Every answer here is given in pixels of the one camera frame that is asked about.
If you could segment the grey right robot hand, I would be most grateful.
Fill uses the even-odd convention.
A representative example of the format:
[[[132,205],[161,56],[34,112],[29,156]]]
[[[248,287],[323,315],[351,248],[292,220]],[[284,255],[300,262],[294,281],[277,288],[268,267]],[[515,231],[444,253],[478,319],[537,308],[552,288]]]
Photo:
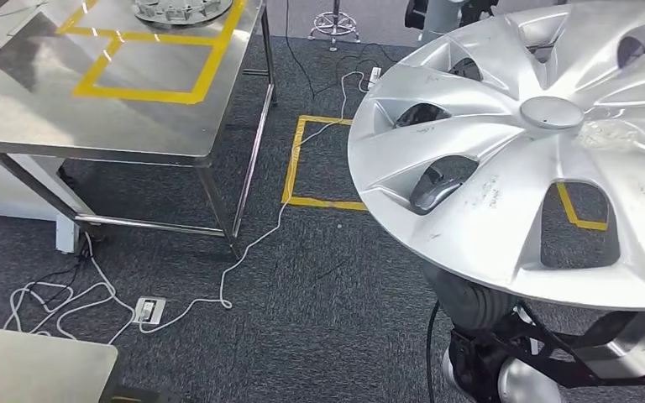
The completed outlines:
[[[418,215],[426,215],[463,184],[464,179],[446,179],[438,165],[430,165],[412,190],[410,208]]]

